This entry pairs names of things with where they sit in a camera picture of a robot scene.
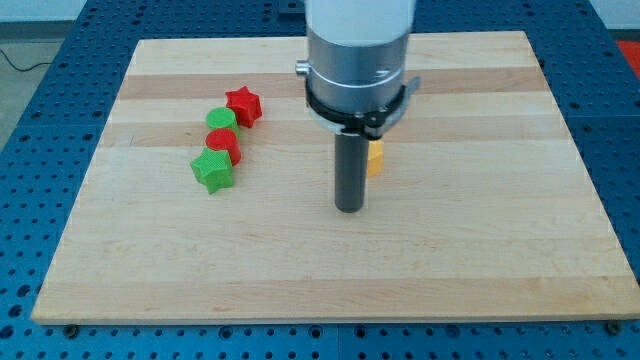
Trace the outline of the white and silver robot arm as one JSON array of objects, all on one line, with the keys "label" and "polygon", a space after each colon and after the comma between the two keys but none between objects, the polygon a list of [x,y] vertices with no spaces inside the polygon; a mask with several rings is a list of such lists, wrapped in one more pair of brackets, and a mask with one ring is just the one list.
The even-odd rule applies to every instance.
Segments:
[{"label": "white and silver robot arm", "polygon": [[343,136],[378,140],[420,86],[404,83],[415,0],[307,0],[308,57],[296,63],[313,119]]}]

